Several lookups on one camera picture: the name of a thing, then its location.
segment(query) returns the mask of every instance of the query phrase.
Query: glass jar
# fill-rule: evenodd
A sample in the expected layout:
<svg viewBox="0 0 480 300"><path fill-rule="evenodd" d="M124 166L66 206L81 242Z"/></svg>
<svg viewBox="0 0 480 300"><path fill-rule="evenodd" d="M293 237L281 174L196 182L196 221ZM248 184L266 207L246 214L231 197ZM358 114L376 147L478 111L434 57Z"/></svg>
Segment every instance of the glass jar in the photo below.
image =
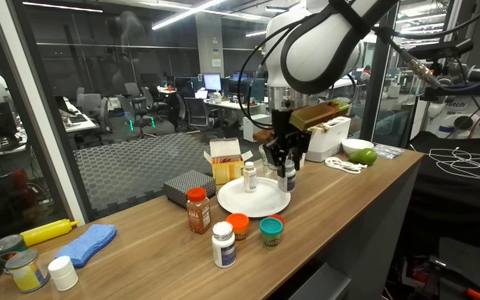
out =
<svg viewBox="0 0 480 300"><path fill-rule="evenodd" d="M209 201L206 199L206 191L201 187L194 187L186 192L186 197L188 227L194 234L204 234L211 224Z"/></svg>

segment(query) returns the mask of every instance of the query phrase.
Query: blue sponge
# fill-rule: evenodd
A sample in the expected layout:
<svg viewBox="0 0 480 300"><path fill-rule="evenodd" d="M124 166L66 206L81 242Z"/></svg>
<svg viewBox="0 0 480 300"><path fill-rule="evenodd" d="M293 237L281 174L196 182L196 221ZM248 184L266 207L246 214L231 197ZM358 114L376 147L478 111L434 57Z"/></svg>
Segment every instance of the blue sponge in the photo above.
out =
<svg viewBox="0 0 480 300"><path fill-rule="evenodd" d="M61 247L54 257L69 257L74 269L81 269L86 262L116 236L113 226L91 226L83 236Z"/></svg>

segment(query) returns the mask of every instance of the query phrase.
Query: wooden table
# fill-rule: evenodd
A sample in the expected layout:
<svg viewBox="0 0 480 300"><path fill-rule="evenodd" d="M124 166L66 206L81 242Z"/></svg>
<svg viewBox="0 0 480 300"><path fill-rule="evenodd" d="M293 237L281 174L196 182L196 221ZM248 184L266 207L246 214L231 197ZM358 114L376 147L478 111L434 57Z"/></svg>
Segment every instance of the wooden table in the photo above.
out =
<svg viewBox="0 0 480 300"><path fill-rule="evenodd" d="M118 236L78 271L79 282L71 291L59 294L49 282L33 294L19 294L11 279L1 276L0 299L264 299L326 249L326 262L353 279L348 299L373 294L371 289L379 296L419 157L404 152L394 161L378 159L361 176L306 164L283 212L281 244L263 247L258 222L251 222L229 269L213 266L209 231L191 234L184 211L158 197L96 222L116 226ZM224 216L213 202L213 222ZM48 266L53 254L83 231L38 246L39 264ZM378 267L363 272L368 264Z"/></svg>

